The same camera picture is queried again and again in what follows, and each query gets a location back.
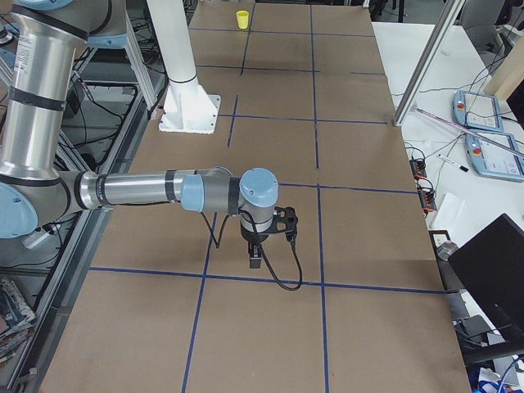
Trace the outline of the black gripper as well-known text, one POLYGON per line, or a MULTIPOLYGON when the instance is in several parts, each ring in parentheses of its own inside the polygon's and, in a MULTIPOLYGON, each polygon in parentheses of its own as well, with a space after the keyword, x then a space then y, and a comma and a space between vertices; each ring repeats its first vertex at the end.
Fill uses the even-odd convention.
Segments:
POLYGON ((249 268, 259 269, 262 263, 261 244, 270 236, 270 233, 264 231, 255 234, 250 229, 241 226, 241 235, 248 243, 249 268))

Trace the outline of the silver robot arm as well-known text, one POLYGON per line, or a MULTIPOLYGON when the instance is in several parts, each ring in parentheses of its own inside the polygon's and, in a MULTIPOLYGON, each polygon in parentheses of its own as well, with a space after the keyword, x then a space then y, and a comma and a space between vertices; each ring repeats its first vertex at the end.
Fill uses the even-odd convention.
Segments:
POLYGON ((267 169, 235 177, 222 167, 149 174, 60 172, 53 161, 77 50, 89 39, 127 40, 123 1, 16 1, 20 24, 1 145, 1 236, 33 232, 63 215, 100 206, 178 203, 241 219, 251 267, 276 230, 278 181, 267 169))

